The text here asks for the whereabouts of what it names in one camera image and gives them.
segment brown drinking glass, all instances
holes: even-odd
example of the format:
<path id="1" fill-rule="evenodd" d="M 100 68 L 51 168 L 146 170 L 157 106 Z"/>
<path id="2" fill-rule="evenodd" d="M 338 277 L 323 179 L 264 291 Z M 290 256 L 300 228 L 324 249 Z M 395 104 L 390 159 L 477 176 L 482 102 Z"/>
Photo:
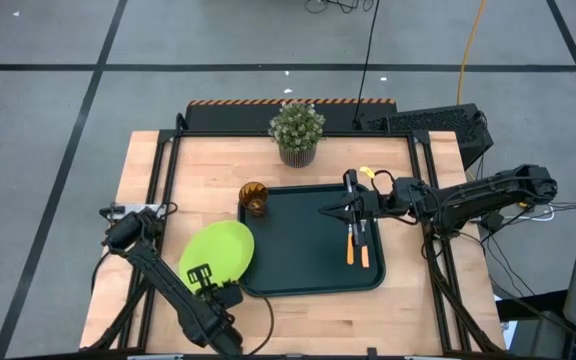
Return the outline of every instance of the brown drinking glass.
<path id="1" fill-rule="evenodd" d="M 249 182 L 239 190 L 239 204 L 255 216 L 263 216 L 266 213 L 266 200 L 268 189 L 262 183 Z"/>

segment white wire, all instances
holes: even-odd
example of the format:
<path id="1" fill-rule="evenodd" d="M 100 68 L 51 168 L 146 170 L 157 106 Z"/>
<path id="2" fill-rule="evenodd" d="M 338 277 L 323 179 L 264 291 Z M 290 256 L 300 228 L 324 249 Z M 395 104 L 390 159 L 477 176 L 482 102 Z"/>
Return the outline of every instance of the white wire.
<path id="1" fill-rule="evenodd" d="M 530 221 L 538 221 L 538 222 L 548 222 L 548 221 L 552 221 L 555 218 L 555 209 L 552 208 L 552 206 L 550 204 L 548 204 L 548 207 L 550 208 L 550 217 L 549 218 L 538 218 L 538 217 L 531 217 L 531 216 L 520 216 L 517 219 L 521 219 L 521 220 L 530 220 Z M 504 216 L 504 218 L 506 219 L 513 219 L 514 216 Z"/>

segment orange-handled knife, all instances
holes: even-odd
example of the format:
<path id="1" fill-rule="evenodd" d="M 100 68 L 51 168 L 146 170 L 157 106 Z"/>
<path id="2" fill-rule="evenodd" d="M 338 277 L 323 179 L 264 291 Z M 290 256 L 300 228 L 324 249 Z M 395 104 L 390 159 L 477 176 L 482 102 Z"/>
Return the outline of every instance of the orange-handled knife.
<path id="1" fill-rule="evenodd" d="M 352 227 L 348 226 L 348 250 L 346 253 L 346 262 L 348 265 L 355 263 L 355 251 L 352 248 Z"/>

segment lime green plate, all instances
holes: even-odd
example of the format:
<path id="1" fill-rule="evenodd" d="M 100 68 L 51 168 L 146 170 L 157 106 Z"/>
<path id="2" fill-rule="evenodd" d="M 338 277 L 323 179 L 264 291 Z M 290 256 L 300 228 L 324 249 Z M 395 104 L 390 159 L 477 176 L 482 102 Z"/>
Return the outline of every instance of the lime green plate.
<path id="1" fill-rule="evenodd" d="M 212 271 L 210 281 L 221 284 L 239 280 L 252 259 L 255 242 L 246 225 L 238 221 L 220 221 L 196 233 L 179 260 L 179 277 L 193 293 L 199 283 L 191 284 L 188 270 L 208 264 Z"/>

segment wooden table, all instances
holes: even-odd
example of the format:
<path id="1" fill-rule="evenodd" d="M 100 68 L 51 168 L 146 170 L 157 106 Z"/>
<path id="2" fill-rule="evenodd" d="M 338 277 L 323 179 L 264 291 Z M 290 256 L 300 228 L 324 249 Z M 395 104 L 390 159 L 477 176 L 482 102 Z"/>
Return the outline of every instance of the wooden table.
<path id="1" fill-rule="evenodd" d="M 144 202 L 157 136 L 157 132 L 132 134 L 117 202 Z M 431 133 L 431 141 L 440 186 L 465 182 L 454 133 Z M 162 162 L 164 172 L 169 147 Z M 423 159 L 420 146 L 418 152 Z M 162 257 L 172 269 L 177 269 L 184 246 L 193 234 L 215 221 L 236 219 L 237 194 L 248 181 L 267 186 L 340 183 L 347 169 L 360 166 L 387 169 L 395 177 L 412 176 L 405 139 L 328 138 L 319 144 L 310 166 L 291 169 L 282 164 L 277 145 L 270 138 L 182 138 L 172 194 L 179 211 L 169 217 Z M 164 178 L 161 176 L 159 197 Z M 389 186 L 386 178 L 379 179 L 386 183 L 377 183 L 384 190 Z M 363 174 L 360 182 L 370 185 Z M 365 292 L 270 298 L 275 332 L 260 353 L 364 355 L 368 347 L 376 347 L 380 355 L 441 354 L 428 267 L 420 254 L 421 229 L 391 219 L 379 220 L 379 229 L 386 260 L 383 283 Z M 474 225 L 467 225 L 463 231 L 479 238 Z M 467 237 L 453 239 L 452 246 L 464 305 L 492 341 L 503 347 L 480 246 Z M 101 266 L 82 346 L 94 342 L 124 304 L 131 270 L 118 257 L 110 257 Z M 153 306 L 148 352 L 212 352 L 186 340 L 176 312 L 161 295 L 156 295 Z M 130 345 L 137 343 L 141 319 L 138 309 Z M 452 346 L 459 349 L 454 314 L 447 303 L 446 309 Z M 268 332 L 268 309 L 262 300 L 245 295 L 244 302 L 229 311 L 237 318 L 235 327 L 243 335 L 244 351 L 249 352 Z"/>

